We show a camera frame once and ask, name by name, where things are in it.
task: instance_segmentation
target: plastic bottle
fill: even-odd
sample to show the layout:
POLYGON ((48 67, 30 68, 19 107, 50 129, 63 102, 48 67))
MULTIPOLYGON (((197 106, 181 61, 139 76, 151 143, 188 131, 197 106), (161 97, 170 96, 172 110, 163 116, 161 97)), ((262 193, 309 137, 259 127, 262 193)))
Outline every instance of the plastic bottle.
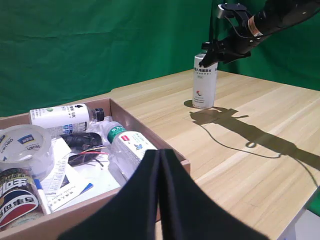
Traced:
POLYGON ((103 134, 111 143, 110 161, 119 167, 126 179, 135 172, 146 150, 157 149, 140 132, 127 131, 116 121, 106 124, 103 134))
POLYGON ((105 119, 102 108, 90 109, 85 104, 72 104, 29 111, 30 124, 47 129, 52 138, 62 134, 84 132, 90 124, 105 119))
POLYGON ((218 63, 209 67, 199 66, 209 49, 209 44, 202 43, 202 52, 194 57, 192 105, 198 109, 212 108, 215 102, 218 63))

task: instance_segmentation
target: marker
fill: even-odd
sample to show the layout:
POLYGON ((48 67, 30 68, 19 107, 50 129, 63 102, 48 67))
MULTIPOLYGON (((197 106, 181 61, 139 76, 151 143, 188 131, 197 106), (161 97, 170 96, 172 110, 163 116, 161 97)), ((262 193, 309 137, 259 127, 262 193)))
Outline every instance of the marker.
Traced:
POLYGON ((49 208, 49 203, 48 203, 48 200, 47 200, 47 197, 46 197, 46 194, 45 194, 45 191, 43 190, 42 186, 41 186, 41 183, 38 179, 33 179, 34 180, 34 183, 35 183, 35 186, 36 186, 36 189, 38 190, 38 193, 39 193, 39 197, 41 199, 41 202, 43 203, 44 205, 44 210, 45 210, 45 214, 51 214, 51 209, 49 208))

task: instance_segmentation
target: wooden table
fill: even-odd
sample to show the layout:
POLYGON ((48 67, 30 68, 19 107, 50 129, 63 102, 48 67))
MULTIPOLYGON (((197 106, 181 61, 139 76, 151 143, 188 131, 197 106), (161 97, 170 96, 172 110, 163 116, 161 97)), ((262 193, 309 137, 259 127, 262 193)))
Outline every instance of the wooden table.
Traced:
POLYGON ((192 86, 189 70, 102 96, 187 157, 216 203, 276 240, 320 183, 320 92, 220 71, 215 107, 200 110, 192 86))

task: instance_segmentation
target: cardboard box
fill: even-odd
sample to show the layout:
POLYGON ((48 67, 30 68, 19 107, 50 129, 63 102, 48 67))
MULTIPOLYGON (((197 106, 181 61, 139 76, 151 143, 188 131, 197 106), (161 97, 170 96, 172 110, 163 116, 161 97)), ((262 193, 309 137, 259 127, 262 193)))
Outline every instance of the cardboard box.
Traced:
MULTIPOLYGON (((127 130, 133 130, 142 133, 157 149, 173 149, 169 144, 167 144, 139 120, 134 118, 112 99, 104 98, 82 103, 87 104, 87 106, 90 108, 103 108, 105 111, 105 116, 112 116, 114 121, 121 123, 127 130)), ((5 129, 20 124, 29 124, 29 116, 27 113, 0 119, 0 129, 5 129)), ((183 167, 188 173, 190 173, 189 161, 175 149, 174 151, 183 167)), ((81 223, 84 219, 98 211, 113 196, 115 196, 119 190, 120 188, 108 191, 81 203, 51 213, 47 216, 40 217, 34 221, 4 230, 0 232, 0 239, 56 240, 60 233, 77 225, 78 223, 81 223)))

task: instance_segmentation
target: bottle label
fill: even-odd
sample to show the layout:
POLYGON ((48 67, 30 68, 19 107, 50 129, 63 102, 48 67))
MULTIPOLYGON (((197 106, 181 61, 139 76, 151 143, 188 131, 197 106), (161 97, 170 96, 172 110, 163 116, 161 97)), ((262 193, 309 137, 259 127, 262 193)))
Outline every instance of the bottle label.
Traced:
POLYGON ((206 109, 214 105, 218 63, 199 67, 201 60, 197 56, 194 58, 192 104, 195 108, 206 109))
POLYGON ((31 124, 45 129, 59 127, 59 135, 63 134, 62 129, 67 129, 67 127, 72 128, 71 132, 76 132, 76 128, 82 127, 81 129, 83 129, 84 123, 86 123, 86 130, 90 122, 88 109, 85 104, 33 109, 30 110, 29 114, 31 124))
POLYGON ((115 126, 114 128, 112 128, 109 133, 108 136, 106 137, 109 141, 109 143, 112 144, 113 140, 115 139, 115 137, 122 132, 127 131, 124 127, 122 126, 115 126))
POLYGON ((47 128, 51 137, 57 137, 63 134, 72 134, 78 132, 84 132, 87 130, 87 123, 86 122, 79 122, 75 124, 67 124, 63 126, 55 126, 47 128))
POLYGON ((118 138, 138 158, 139 162, 144 158, 146 150, 157 150, 145 136, 137 131, 126 131, 118 138))

